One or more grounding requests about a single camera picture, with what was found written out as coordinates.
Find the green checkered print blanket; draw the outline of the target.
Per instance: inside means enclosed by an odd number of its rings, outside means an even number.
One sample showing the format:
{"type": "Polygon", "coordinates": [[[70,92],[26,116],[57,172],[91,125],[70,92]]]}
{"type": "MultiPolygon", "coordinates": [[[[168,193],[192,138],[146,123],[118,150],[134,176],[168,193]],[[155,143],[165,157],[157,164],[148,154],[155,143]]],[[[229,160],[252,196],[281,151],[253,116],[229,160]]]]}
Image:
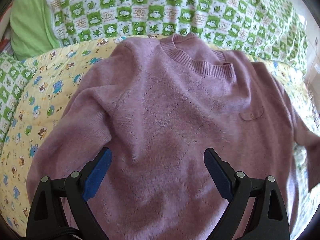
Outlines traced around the green checkered print blanket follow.
{"type": "Polygon", "coordinates": [[[4,49],[26,59],[82,41],[195,33],[219,48],[306,71],[308,41],[289,0],[1,0],[4,49]]]}

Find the pink knit sweater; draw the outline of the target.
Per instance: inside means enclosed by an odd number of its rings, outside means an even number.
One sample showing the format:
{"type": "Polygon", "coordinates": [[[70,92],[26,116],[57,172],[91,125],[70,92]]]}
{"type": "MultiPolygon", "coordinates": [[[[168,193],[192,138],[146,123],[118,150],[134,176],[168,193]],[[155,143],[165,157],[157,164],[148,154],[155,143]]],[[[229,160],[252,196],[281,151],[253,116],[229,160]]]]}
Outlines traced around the pink knit sweater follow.
{"type": "Polygon", "coordinates": [[[80,170],[103,147],[112,164],[89,201],[111,239],[205,239],[227,202],[203,154],[252,178],[276,178],[290,226],[298,211],[294,144],[307,151],[309,187],[319,184],[319,137],[261,62],[213,51],[193,34],[128,38],[82,78],[27,177],[80,170]]]}

